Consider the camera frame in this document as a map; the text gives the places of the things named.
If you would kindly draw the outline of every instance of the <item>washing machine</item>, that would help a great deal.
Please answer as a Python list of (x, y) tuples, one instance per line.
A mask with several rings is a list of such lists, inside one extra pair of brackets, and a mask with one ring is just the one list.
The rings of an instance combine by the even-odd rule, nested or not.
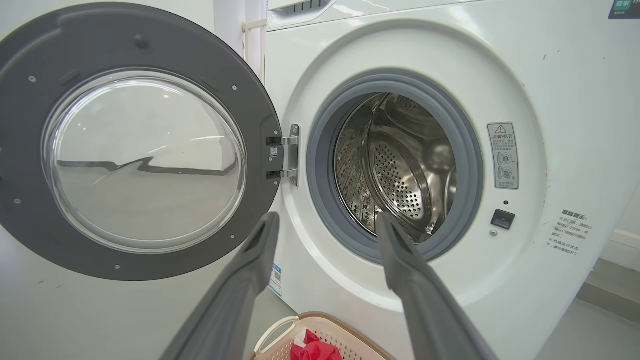
[(532, 359), (637, 186), (639, 24), (611, 4), (270, 1), (266, 87), (212, 2), (9, 1), (0, 347), (157, 358), (269, 209), (269, 287), (412, 352), (395, 215), (501, 359)]

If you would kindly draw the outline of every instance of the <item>warning sticker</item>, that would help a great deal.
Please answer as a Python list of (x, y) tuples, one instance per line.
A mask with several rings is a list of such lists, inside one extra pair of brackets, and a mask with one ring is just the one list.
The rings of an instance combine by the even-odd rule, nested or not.
[(520, 186), (518, 173), (518, 147), (513, 124), (488, 124), (491, 151), (493, 153), (493, 172), (495, 187), (517, 190)]
[(271, 272), (269, 287), (279, 297), (282, 297), (282, 270), (276, 264), (273, 264), (273, 271)]
[(547, 234), (547, 248), (576, 256), (593, 229), (588, 220), (583, 214), (562, 210), (562, 215), (551, 225)]
[(614, 0), (609, 18), (640, 19), (640, 0)]

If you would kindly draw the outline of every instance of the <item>black sticker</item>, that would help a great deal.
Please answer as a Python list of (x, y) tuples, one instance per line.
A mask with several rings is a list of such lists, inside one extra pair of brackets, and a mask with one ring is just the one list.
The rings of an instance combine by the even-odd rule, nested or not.
[(613, 0), (610, 19), (640, 19), (640, 0)]

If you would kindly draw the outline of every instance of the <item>washing machine door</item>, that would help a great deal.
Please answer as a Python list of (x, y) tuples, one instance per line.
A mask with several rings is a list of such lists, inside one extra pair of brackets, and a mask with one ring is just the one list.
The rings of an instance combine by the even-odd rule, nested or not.
[(236, 248), (278, 190), (264, 87), (172, 13), (98, 3), (39, 17), (1, 42), (0, 94), (0, 224), (69, 270), (196, 270)]

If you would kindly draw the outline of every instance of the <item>door hinge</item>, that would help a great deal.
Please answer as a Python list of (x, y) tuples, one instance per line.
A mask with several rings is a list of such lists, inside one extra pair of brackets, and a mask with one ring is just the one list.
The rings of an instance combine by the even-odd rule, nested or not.
[(290, 135), (281, 138), (271, 138), (276, 140), (278, 145), (287, 146), (285, 148), (285, 158), (287, 159), (287, 170), (282, 170), (278, 175), (280, 179), (289, 179), (292, 185), (298, 186), (298, 159), (300, 151), (300, 125), (291, 126)]

